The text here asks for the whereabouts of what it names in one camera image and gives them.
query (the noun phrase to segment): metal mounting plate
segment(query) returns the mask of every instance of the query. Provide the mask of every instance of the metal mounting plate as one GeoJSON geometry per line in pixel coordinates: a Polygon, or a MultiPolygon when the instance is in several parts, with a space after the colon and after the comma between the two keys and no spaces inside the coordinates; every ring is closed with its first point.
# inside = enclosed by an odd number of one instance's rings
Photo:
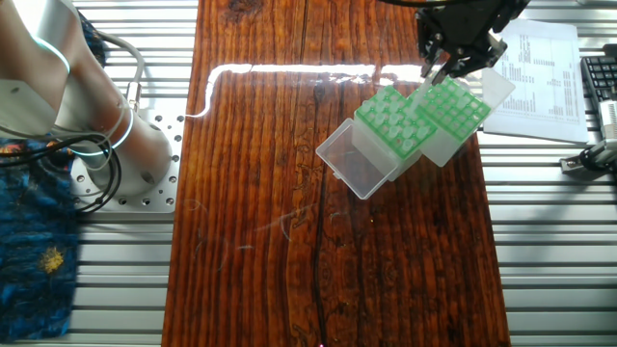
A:
{"type": "MultiPolygon", "coordinates": [[[[165,177],[152,189],[132,197],[116,196],[98,210],[97,214],[175,212],[185,118],[183,116],[158,115],[152,110],[140,110],[140,117],[163,131],[172,147],[172,164],[165,177]]],[[[94,201],[96,197],[84,197],[84,195],[97,192],[99,189],[90,180],[81,159],[77,158],[74,161],[70,175],[72,176],[71,193],[75,195],[75,207],[83,207],[94,201]]]]}

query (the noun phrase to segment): metal slotted rail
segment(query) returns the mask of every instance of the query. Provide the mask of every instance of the metal slotted rail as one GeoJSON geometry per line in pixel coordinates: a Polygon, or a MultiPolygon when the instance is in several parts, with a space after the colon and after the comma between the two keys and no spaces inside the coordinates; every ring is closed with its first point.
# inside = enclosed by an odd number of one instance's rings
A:
{"type": "MultiPolygon", "coordinates": [[[[582,56],[617,43],[617,6],[532,1],[522,17],[578,27],[582,56]]],[[[78,1],[94,26],[146,59],[145,112],[186,107],[198,1],[78,1]]],[[[135,62],[110,52],[124,90],[135,62]]],[[[600,139],[589,100],[590,144],[600,139]]],[[[508,323],[515,346],[617,346],[617,195],[614,178],[580,182],[557,161],[582,146],[478,133],[508,323]]],[[[172,243],[171,214],[98,215],[81,226],[70,334],[24,346],[160,345],[172,243]]]]}

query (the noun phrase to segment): cable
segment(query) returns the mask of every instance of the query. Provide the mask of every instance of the cable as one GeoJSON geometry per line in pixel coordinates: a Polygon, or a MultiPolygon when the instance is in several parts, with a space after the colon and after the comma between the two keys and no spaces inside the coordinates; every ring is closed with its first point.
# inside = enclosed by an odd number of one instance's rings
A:
{"type": "MultiPolygon", "coordinates": [[[[112,136],[114,133],[116,133],[116,130],[118,130],[118,128],[120,127],[120,124],[121,124],[121,122],[122,122],[122,119],[124,118],[124,116],[125,116],[125,114],[126,114],[126,110],[128,110],[128,108],[126,108],[126,107],[123,107],[123,108],[122,108],[122,112],[121,112],[120,116],[118,117],[118,121],[116,121],[116,124],[114,125],[114,127],[113,127],[110,131],[109,131],[109,135],[106,135],[106,136],[105,136],[105,135],[103,135],[102,133],[97,133],[97,132],[73,132],[73,134],[74,134],[74,135],[100,135],[100,136],[103,136],[103,137],[104,137],[104,140],[103,140],[102,142],[100,142],[100,143],[96,144],[96,145],[97,145],[97,146],[100,146],[102,143],[105,143],[105,142],[106,142],[106,143],[107,143],[107,145],[108,145],[108,147],[110,148],[109,150],[112,150],[112,151],[113,151],[113,150],[114,150],[114,147],[112,146],[112,143],[111,143],[110,138],[111,138],[111,136],[112,136]]],[[[61,136],[66,136],[66,135],[69,135],[69,134],[67,134],[67,133],[64,133],[64,134],[63,134],[63,133],[61,133],[60,135],[61,135],[61,136]]],[[[85,166],[88,170],[93,171],[93,172],[97,172],[97,171],[101,171],[101,170],[103,170],[103,169],[107,166],[107,164],[109,164],[110,159],[111,159],[111,156],[106,156],[105,162],[104,162],[101,166],[99,166],[99,167],[97,167],[97,168],[91,168],[90,166],[88,166],[88,164],[86,164],[86,162],[85,162],[85,161],[84,161],[83,163],[84,163],[84,166],[85,166]]]]}
{"type": "Polygon", "coordinates": [[[120,186],[120,176],[118,176],[118,183],[116,185],[116,189],[114,190],[114,193],[109,195],[110,191],[112,190],[112,185],[114,184],[114,181],[116,180],[116,172],[114,171],[114,168],[116,168],[117,170],[120,169],[120,161],[116,161],[118,159],[118,155],[115,152],[112,151],[112,152],[110,152],[110,154],[108,154],[104,150],[103,147],[101,147],[101,150],[103,150],[103,153],[104,153],[105,156],[110,156],[110,157],[113,156],[115,158],[115,160],[112,161],[112,163],[110,163],[110,165],[109,165],[109,180],[107,181],[107,186],[105,187],[105,190],[103,191],[103,194],[101,194],[100,197],[94,199],[94,201],[91,202],[90,204],[88,204],[88,205],[78,209],[77,210],[78,213],[88,214],[88,213],[93,213],[93,212],[99,210],[107,202],[109,202],[109,200],[116,194],[116,191],[118,190],[118,187],[120,186]]]}
{"type": "MultiPolygon", "coordinates": [[[[39,149],[33,149],[33,150],[21,151],[21,152],[15,152],[15,153],[0,153],[0,158],[29,156],[27,158],[16,160],[16,161],[5,162],[5,163],[0,162],[0,168],[10,168],[10,167],[15,167],[19,165],[30,164],[45,156],[48,156],[49,154],[55,152],[58,149],[69,147],[73,145],[74,143],[81,142],[81,141],[90,141],[96,144],[97,142],[100,141],[101,138],[104,138],[104,137],[100,135],[79,136],[79,137],[74,137],[73,139],[70,139],[70,140],[62,141],[50,147],[43,147],[39,149]]],[[[120,159],[118,155],[109,146],[106,147],[104,143],[99,144],[98,146],[101,149],[103,155],[111,158],[111,162],[109,165],[109,171],[110,171],[109,178],[110,179],[107,183],[105,190],[102,192],[102,195],[96,198],[92,203],[88,204],[87,206],[78,209],[77,212],[79,213],[84,213],[84,214],[93,213],[99,210],[113,198],[113,196],[118,192],[118,189],[120,188],[120,185],[121,185],[121,163],[120,163],[120,159]]]]}
{"type": "MultiPolygon", "coordinates": [[[[114,165],[116,166],[116,169],[117,169],[117,171],[118,171],[118,172],[117,172],[118,179],[116,180],[116,185],[114,186],[114,189],[112,190],[111,194],[109,194],[109,195],[107,196],[107,199],[106,199],[106,200],[102,201],[102,202],[100,203],[100,205],[99,205],[99,206],[97,206],[96,208],[94,208],[94,209],[92,209],[92,210],[90,210],[90,211],[84,212],[84,213],[93,213],[93,212],[96,212],[96,211],[98,211],[99,209],[103,208],[103,206],[104,206],[104,205],[106,205],[106,204],[107,204],[107,202],[109,202],[111,199],[113,199],[113,198],[114,198],[114,196],[115,196],[115,195],[116,195],[116,193],[118,192],[118,189],[120,188],[120,185],[121,185],[121,179],[122,179],[122,167],[121,167],[121,164],[120,164],[120,159],[118,158],[118,155],[117,155],[115,152],[112,152],[112,156],[113,156],[113,159],[114,159],[113,163],[114,163],[114,165]]],[[[111,185],[112,181],[113,181],[113,180],[112,180],[112,178],[110,177],[110,179],[109,179],[109,184],[107,185],[107,188],[109,188],[109,186],[111,185]]]]}
{"type": "MultiPolygon", "coordinates": [[[[117,122],[116,125],[120,124],[120,120],[121,120],[121,117],[119,117],[119,121],[117,122]]],[[[84,133],[74,133],[74,134],[67,134],[67,133],[63,134],[63,133],[60,133],[60,134],[54,134],[54,135],[33,136],[33,135],[28,135],[28,134],[20,133],[18,131],[11,130],[11,129],[6,128],[4,126],[0,126],[0,131],[3,131],[5,133],[7,133],[7,134],[11,134],[11,135],[19,137],[19,138],[24,138],[24,139],[29,139],[29,140],[40,140],[40,141],[56,141],[58,139],[66,139],[66,138],[74,139],[78,135],[89,135],[89,136],[96,135],[96,136],[100,136],[102,138],[101,143],[107,142],[109,148],[112,148],[111,147],[111,142],[109,141],[109,136],[105,136],[105,135],[103,135],[101,133],[96,133],[96,132],[84,132],[84,133]]],[[[72,145],[78,146],[77,143],[78,142],[71,142],[72,145]]],[[[105,160],[105,162],[100,167],[98,167],[98,168],[91,168],[86,163],[84,163],[84,165],[89,170],[91,170],[91,171],[100,171],[103,168],[105,168],[105,166],[108,164],[108,162],[109,162],[109,160],[105,160]]]]}
{"type": "Polygon", "coordinates": [[[111,136],[116,132],[116,130],[118,130],[118,128],[120,127],[120,124],[122,123],[122,119],[124,118],[125,112],[128,109],[128,107],[121,107],[122,111],[120,116],[118,117],[118,120],[116,121],[116,124],[114,124],[114,127],[109,131],[109,135],[105,135],[103,133],[100,132],[95,132],[95,131],[77,131],[77,130],[70,130],[70,129],[66,129],[60,125],[53,125],[53,128],[57,128],[61,131],[65,131],[65,133],[51,133],[51,135],[32,135],[32,134],[25,134],[16,130],[12,130],[10,128],[7,128],[5,126],[0,125],[0,131],[5,132],[7,134],[13,135],[15,137],[18,138],[23,138],[23,139],[30,139],[30,140],[42,140],[42,141],[51,141],[51,140],[57,140],[57,139],[65,139],[65,138],[72,138],[75,135],[99,135],[103,137],[103,141],[101,143],[104,142],[109,142],[111,136]]]}
{"type": "Polygon", "coordinates": [[[146,62],[144,61],[144,57],[142,53],[135,48],[132,44],[127,41],[120,39],[111,34],[98,32],[98,34],[106,41],[115,44],[116,46],[122,47],[126,49],[135,59],[137,59],[137,71],[135,71],[135,77],[133,77],[132,82],[139,82],[142,79],[142,74],[144,73],[144,67],[146,66],[146,62]]]}
{"type": "Polygon", "coordinates": [[[486,0],[443,0],[443,1],[431,1],[431,2],[419,2],[419,1],[401,1],[401,0],[377,0],[385,4],[411,7],[411,8],[436,8],[449,5],[461,5],[478,1],[486,0]]]}

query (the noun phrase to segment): green pipette tip rack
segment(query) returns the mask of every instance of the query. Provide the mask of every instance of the green pipette tip rack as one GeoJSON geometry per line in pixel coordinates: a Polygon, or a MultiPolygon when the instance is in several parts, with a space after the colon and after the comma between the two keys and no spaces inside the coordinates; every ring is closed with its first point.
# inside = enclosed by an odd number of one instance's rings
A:
{"type": "Polygon", "coordinates": [[[387,86],[355,113],[403,160],[420,149],[438,129],[462,144],[491,113],[491,107],[449,77],[431,87],[412,112],[416,96],[414,92],[405,98],[393,86],[387,86]]]}

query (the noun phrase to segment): paper sheet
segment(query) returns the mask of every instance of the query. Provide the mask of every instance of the paper sheet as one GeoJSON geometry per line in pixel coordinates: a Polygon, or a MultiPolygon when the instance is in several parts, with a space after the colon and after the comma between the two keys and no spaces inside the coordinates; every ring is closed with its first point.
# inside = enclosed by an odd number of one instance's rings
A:
{"type": "Polygon", "coordinates": [[[501,36],[508,49],[494,69],[516,89],[485,120],[484,131],[574,143],[589,141],[577,27],[517,19],[501,36]]]}

